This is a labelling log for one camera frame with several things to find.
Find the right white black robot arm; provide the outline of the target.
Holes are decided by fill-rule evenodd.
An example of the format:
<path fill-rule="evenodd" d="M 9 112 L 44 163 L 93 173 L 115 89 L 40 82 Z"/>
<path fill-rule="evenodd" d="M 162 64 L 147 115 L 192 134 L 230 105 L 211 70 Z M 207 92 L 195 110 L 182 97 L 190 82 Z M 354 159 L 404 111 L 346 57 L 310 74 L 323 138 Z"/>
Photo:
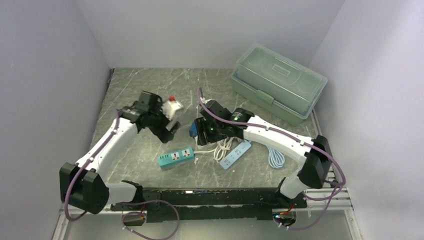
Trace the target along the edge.
<path fill-rule="evenodd" d="M 201 117 L 195 120 L 198 145 L 235 137 L 270 147 L 298 163 L 298 169 L 278 185 L 275 200 L 280 207 L 289 207 L 306 189 L 323 188 L 332 165 L 326 137 L 317 135 L 312 138 L 292 133 L 244 108 L 230 112 L 216 100 L 201 99 L 199 106 Z"/>

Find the blue cube adapter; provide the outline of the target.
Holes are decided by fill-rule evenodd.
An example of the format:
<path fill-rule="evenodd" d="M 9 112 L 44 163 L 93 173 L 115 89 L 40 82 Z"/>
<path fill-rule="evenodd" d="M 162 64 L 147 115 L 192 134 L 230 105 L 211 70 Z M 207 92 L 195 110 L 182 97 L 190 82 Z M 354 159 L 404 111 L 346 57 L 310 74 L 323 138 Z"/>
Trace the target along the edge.
<path fill-rule="evenodd" d="M 197 131 L 197 127 L 196 127 L 196 123 L 195 121 L 192 122 L 189 130 L 188 130 L 188 134 L 191 138 L 196 138 L 198 136 L 198 131 Z"/>

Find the light blue power strip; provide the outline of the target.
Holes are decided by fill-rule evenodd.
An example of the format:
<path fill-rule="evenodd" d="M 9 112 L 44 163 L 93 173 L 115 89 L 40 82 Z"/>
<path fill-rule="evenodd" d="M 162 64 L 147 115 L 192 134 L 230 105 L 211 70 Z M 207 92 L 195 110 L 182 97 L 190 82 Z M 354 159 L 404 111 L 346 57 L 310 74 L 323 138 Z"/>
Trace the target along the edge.
<path fill-rule="evenodd" d="M 219 165 L 224 169 L 228 170 L 238 159 L 241 158 L 250 148 L 252 144 L 250 141 L 243 140 L 237 145 L 229 154 L 227 154 L 222 160 L 219 161 Z M 281 169 L 285 165 L 285 156 L 267 146 L 268 150 L 268 164 L 273 169 Z"/>

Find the green plastic toolbox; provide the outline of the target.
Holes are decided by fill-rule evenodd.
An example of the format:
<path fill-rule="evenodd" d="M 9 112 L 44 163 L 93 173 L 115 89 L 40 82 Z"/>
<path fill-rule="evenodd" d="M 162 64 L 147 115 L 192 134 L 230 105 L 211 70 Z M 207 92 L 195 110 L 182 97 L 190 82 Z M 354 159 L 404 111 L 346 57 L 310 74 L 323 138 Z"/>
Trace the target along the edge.
<path fill-rule="evenodd" d="M 236 62 L 232 89 L 293 126 L 308 118 L 328 79 L 258 43 Z"/>

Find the white cube socket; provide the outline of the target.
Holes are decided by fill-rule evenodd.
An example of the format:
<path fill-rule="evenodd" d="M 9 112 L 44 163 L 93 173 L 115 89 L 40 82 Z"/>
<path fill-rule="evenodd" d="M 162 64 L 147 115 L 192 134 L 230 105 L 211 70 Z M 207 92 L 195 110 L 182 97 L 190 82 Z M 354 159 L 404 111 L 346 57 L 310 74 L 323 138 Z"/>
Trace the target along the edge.
<path fill-rule="evenodd" d="M 166 129 L 170 132 L 171 129 L 178 123 L 178 121 L 176 119 L 171 120 L 167 125 L 166 125 Z"/>

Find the black base frame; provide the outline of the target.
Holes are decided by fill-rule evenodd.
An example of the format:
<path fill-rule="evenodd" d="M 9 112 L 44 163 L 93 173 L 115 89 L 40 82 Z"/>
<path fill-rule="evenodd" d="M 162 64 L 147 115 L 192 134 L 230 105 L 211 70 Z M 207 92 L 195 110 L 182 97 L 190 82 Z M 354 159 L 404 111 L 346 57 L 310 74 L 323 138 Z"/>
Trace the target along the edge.
<path fill-rule="evenodd" d="M 154 188 L 145 187 L 129 204 L 115 203 L 111 211 L 146 211 L 148 223 L 176 220 L 256 219 L 272 220 L 285 209 L 305 209 L 302 194 L 294 199 L 274 187 L 248 188 Z"/>

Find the teal power strip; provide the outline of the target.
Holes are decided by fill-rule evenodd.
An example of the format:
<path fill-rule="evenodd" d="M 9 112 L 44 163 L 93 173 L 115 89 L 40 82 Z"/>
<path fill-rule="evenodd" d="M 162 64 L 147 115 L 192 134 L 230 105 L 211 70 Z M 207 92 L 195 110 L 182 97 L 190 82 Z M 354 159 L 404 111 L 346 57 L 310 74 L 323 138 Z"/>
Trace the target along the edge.
<path fill-rule="evenodd" d="M 230 137 L 213 143 L 214 148 L 210 150 L 201 150 L 201 146 L 197 145 L 195 149 L 188 147 L 165 153 L 157 157 L 157 163 L 162 170 L 165 170 L 191 160 L 196 162 L 198 159 L 196 155 L 202 154 L 212 154 L 212 158 L 219 163 L 231 150 L 233 140 L 234 138 Z"/>

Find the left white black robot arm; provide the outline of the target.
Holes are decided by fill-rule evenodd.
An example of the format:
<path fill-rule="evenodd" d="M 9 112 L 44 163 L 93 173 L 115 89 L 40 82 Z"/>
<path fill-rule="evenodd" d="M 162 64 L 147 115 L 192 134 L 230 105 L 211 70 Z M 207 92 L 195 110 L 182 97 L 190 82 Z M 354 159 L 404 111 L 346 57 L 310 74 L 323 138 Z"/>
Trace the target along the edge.
<path fill-rule="evenodd" d="M 124 203 L 137 210 L 144 203 L 142 185 L 123 180 L 107 183 L 103 179 L 117 155 L 148 129 L 162 143 L 174 138 L 183 105 L 174 97 L 142 91 L 130 106 L 117 110 L 116 118 L 100 140 L 75 163 L 64 163 L 59 170 L 60 199 L 66 216 L 69 206 L 83 213 L 98 214 L 107 205 Z"/>

